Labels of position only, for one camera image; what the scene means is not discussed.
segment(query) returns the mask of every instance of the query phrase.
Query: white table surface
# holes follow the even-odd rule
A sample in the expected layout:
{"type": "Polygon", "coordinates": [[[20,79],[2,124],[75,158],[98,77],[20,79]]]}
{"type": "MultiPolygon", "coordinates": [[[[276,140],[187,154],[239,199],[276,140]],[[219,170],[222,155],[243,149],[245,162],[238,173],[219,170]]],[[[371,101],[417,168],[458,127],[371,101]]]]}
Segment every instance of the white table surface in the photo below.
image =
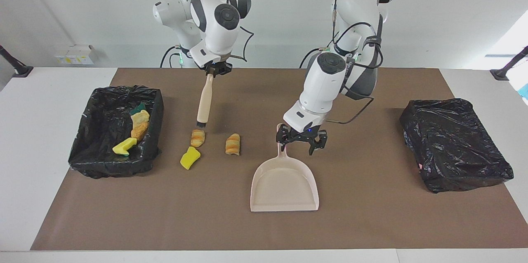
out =
{"type": "MultiPolygon", "coordinates": [[[[526,262],[528,249],[303,251],[29,251],[68,171],[80,115],[94,88],[116,69],[35,68],[0,92],[0,263],[7,262],[526,262]]],[[[441,70],[456,97],[473,103],[511,163],[507,188],[528,216],[528,106],[488,71],[441,70]]]]}

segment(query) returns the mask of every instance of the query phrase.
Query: bin lined with black bag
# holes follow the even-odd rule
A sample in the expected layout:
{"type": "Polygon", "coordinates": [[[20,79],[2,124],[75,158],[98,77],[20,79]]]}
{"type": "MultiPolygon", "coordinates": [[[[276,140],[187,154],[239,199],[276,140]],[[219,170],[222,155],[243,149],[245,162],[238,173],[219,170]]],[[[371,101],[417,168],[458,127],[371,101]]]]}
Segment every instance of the bin lined with black bag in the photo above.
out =
{"type": "Polygon", "coordinates": [[[513,169],[464,99],[409,101],[400,123],[405,144],[433,193],[473,190],[513,178],[513,169]]]}
{"type": "Polygon", "coordinates": [[[91,178],[127,177],[150,171],[159,154],[162,120],[160,90],[145,86],[96,88],[82,114],[68,162],[73,170],[91,178]],[[147,133],[129,150],[129,156],[115,154],[112,147],[130,137],[130,111],[140,103],[150,114],[147,133]]]}

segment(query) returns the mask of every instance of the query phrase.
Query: white wall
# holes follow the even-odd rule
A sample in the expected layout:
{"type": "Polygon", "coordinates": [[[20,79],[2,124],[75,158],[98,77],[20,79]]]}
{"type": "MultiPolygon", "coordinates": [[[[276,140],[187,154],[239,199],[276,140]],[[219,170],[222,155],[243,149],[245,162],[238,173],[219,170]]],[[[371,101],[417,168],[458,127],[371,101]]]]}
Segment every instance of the white wall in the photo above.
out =
{"type": "MultiPolygon", "coordinates": [[[[98,66],[158,66],[177,43],[151,7],[158,0],[0,0],[0,43],[34,66],[56,65],[58,45],[91,44],[98,66]]],[[[326,45],[332,0],[252,0],[243,26],[256,32],[249,63],[296,67],[305,52],[326,45]]],[[[464,67],[528,9],[528,0],[394,0],[383,32],[386,66],[464,67]]],[[[235,54],[241,54],[241,33],[235,54]]]]}

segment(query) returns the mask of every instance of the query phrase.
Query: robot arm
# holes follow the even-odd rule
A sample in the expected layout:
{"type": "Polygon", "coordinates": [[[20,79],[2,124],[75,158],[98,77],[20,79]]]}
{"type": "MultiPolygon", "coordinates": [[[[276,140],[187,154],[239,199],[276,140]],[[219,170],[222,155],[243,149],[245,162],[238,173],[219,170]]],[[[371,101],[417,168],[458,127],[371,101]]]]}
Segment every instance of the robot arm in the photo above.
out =
{"type": "Polygon", "coordinates": [[[231,70],[225,61],[238,36],[239,21],[250,8],[251,0],[164,0],[156,3],[153,14],[177,33],[185,67],[196,64],[217,75],[231,70]]]}
{"type": "Polygon", "coordinates": [[[309,65],[304,90],[298,101],[283,116],[276,140],[287,143],[310,143],[309,154],[324,148],[328,136],[320,130],[341,92],[359,100],[368,97],[381,65],[381,29],[383,17],[379,3],[391,0],[336,0],[335,20],[341,35],[334,40],[331,52],[315,56],[309,65]]]}

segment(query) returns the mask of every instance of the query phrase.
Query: brown mat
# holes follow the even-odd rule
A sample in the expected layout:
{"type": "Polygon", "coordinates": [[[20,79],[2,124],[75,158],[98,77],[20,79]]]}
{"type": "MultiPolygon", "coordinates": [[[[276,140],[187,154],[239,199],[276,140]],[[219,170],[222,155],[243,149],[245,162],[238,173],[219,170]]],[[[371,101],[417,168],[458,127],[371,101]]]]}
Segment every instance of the brown mat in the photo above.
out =
{"type": "MultiPolygon", "coordinates": [[[[317,212],[251,213],[255,169],[276,156],[275,128],[302,91],[305,71],[234,69],[214,81],[202,158],[187,149],[205,82],[194,69],[119,69],[112,85],[160,88],[163,153],[149,173],[92,180],[69,171],[32,250],[267,250],[526,248],[528,225],[503,185],[432,194],[404,145],[398,117],[411,99],[452,98],[437,69],[381,69],[375,102],[352,124],[325,124],[313,156],[293,143],[317,181],[317,212]],[[241,156],[224,154],[242,135],[241,156]]],[[[364,101],[338,98],[330,118],[347,120],[364,101]]]]}

